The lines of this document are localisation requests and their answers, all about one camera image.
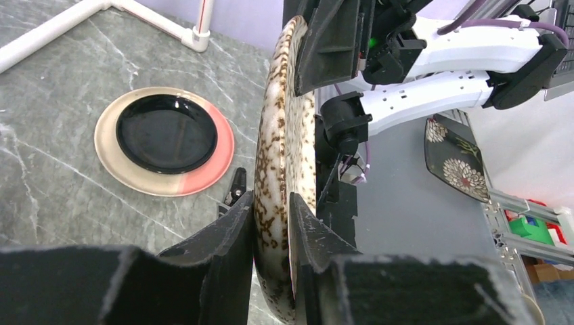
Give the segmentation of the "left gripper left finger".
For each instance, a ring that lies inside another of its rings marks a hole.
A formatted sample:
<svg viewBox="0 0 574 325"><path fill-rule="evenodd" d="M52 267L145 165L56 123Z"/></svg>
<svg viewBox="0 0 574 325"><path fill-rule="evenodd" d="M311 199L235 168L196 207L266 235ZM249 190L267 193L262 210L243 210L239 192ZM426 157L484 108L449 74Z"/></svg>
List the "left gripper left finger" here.
<svg viewBox="0 0 574 325"><path fill-rule="evenodd" d="M246 324L252 192L159 255L138 246L4 246L2 324Z"/></svg>

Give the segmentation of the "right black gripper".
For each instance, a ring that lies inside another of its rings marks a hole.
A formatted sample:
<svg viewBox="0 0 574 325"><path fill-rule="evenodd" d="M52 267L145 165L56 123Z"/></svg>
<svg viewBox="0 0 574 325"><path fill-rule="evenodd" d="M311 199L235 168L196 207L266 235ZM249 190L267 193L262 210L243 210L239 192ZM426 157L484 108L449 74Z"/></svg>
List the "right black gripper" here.
<svg viewBox="0 0 574 325"><path fill-rule="evenodd" d="M371 85L402 83L426 41L413 31L416 14L426 1L376 1L363 78ZM348 81L358 63L359 1L300 1L296 14L304 17L307 32L296 65L295 91Z"/></svg>

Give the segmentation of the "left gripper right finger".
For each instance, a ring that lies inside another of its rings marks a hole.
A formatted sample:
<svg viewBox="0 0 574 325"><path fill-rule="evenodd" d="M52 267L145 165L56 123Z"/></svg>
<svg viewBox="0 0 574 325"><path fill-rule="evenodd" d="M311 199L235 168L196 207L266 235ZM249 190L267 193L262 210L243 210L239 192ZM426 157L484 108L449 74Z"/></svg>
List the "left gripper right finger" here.
<svg viewBox="0 0 574 325"><path fill-rule="evenodd" d="M297 324L532 324L510 274L473 256L360 253L291 193Z"/></svg>

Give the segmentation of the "speckled grey ceramic plate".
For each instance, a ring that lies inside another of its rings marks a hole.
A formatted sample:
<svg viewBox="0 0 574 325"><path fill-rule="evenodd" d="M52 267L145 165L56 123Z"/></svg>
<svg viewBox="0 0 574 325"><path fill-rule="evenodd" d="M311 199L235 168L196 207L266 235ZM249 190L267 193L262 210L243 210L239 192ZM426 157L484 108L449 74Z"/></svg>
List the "speckled grey ceramic plate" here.
<svg viewBox="0 0 574 325"><path fill-rule="evenodd" d="M291 18L269 64L255 157L254 258L268 308L283 324L295 323L289 251L290 193L316 211L315 94L296 94L295 66L307 23Z"/></svg>

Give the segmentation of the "pink rimmed ceramic plate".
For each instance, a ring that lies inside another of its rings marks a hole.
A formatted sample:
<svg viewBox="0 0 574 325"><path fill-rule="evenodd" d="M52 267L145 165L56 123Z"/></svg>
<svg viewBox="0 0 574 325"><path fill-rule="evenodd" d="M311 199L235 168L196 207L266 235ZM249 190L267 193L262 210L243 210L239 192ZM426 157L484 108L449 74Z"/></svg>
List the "pink rimmed ceramic plate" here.
<svg viewBox="0 0 574 325"><path fill-rule="evenodd" d="M214 120L218 133L217 146L213 155L201 167L174 175L155 173L136 165L121 150L116 139L116 123L121 112L135 100L157 94L191 99ZM144 194L176 197L201 192L217 183L231 165L235 140L227 119L203 97L172 87L146 87L121 95L108 105L95 125L94 146L104 168L123 185Z"/></svg>

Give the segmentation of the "black ceramic plate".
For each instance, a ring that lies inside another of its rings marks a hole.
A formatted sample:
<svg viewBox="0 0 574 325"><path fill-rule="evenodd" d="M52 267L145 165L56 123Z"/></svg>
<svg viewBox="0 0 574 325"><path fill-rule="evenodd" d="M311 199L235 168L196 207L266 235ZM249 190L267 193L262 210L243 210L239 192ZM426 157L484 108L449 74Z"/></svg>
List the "black ceramic plate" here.
<svg viewBox="0 0 574 325"><path fill-rule="evenodd" d="M163 174L193 171L213 155L218 133L197 102L178 95L148 95L129 104L116 123L116 139L136 165Z"/></svg>

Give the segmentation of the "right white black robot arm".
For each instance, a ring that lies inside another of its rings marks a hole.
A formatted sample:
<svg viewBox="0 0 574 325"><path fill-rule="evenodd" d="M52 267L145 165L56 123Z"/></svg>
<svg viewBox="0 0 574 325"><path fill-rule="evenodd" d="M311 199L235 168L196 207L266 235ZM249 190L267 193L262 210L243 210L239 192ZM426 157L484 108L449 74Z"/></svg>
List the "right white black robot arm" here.
<svg viewBox="0 0 574 325"><path fill-rule="evenodd" d="M451 109L518 106L546 86L573 39L527 5L505 18L418 17L425 1L285 1L283 19L307 25L297 94L362 77L372 86L328 100L315 129L318 155L352 155L395 125Z"/></svg>

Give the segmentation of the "black floral rectangular dish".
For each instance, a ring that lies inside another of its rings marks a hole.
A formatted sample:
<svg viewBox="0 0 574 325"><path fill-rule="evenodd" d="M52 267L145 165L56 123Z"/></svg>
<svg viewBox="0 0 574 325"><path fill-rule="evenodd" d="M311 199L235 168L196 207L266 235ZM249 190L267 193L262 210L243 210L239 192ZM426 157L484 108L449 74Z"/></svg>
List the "black floral rectangular dish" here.
<svg viewBox="0 0 574 325"><path fill-rule="evenodd" d="M437 118L428 118L424 130L427 170L443 183L479 202L490 201L481 151Z"/></svg>

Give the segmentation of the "black grey pliers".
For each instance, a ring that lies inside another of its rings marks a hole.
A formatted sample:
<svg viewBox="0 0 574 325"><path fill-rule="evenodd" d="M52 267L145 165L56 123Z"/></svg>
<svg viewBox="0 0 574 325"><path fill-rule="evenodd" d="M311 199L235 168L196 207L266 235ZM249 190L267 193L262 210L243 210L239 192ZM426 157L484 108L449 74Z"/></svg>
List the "black grey pliers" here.
<svg viewBox="0 0 574 325"><path fill-rule="evenodd" d="M238 167L223 202L217 206L217 216L222 217L246 192L246 169Z"/></svg>

